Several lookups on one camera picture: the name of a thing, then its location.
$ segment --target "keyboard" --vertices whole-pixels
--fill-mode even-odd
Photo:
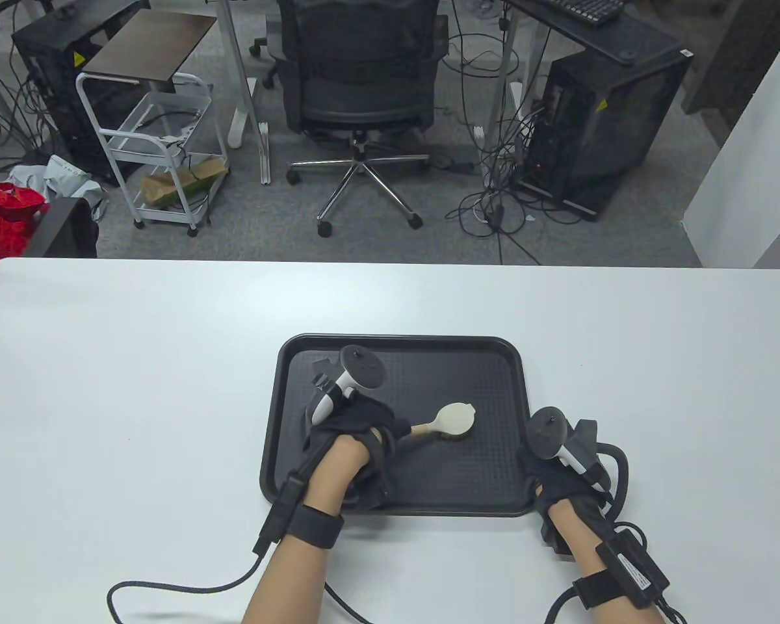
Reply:
[[[601,26],[624,12],[622,0],[539,0],[592,26]]]

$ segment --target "red bag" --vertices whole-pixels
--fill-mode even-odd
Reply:
[[[0,184],[0,259],[23,255],[37,227],[36,216],[49,210],[35,190]]]

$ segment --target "office chair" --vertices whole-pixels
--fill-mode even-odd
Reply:
[[[259,36],[254,39],[254,44],[248,47],[248,53],[251,54],[253,58],[259,59],[260,53],[262,53],[260,48],[267,45],[268,42],[266,41],[266,38],[264,36]],[[275,63],[275,65],[271,66],[268,71],[266,71],[266,77],[260,81],[260,84],[263,85],[263,89],[274,89],[274,77],[277,73],[278,66],[277,63]]]
[[[413,229],[422,218],[378,175],[375,164],[428,162],[427,154],[372,158],[370,131],[424,130],[434,122],[434,83],[447,54],[447,16],[438,0],[278,0],[280,15],[266,18],[268,53],[283,85],[286,122],[296,133],[348,131],[351,157],[294,162],[299,169],[343,167],[346,174],[316,217],[318,235],[356,173],[383,190]]]
[[[37,2],[40,3],[44,12],[51,13],[55,9],[54,6],[52,6],[52,0],[37,0]],[[18,6],[20,3],[21,0],[3,0],[3,2],[0,3],[0,13],[8,11],[10,8]]]

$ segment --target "white table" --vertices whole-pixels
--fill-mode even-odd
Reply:
[[[0,624],[103,624],[117,580],[241,574],[268,510],[275,360],[302,332],[511,341],[533,408],[597,419],[627,452],[622,518],[673,606],[692,624],[780,621],[780,272],[10,259]],[[541,622],[577,571],[539,525],[351,519],[330,582],[378,624]],[[236,622],[254,583],[119,604],[134,624]],[[331,603],[323,619],[348,621]]]

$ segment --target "cardboard box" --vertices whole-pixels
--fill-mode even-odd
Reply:
[[[191,169],[179,169],[179,181],[185,196],[191,197],[203,190],[211,189],[215,179],[226,175],[229,170],[220,157],[208,158]],[[146,175],[141,179],[141,196],[154,208],[165,208],[179,204],[179,193],[170,173]]]

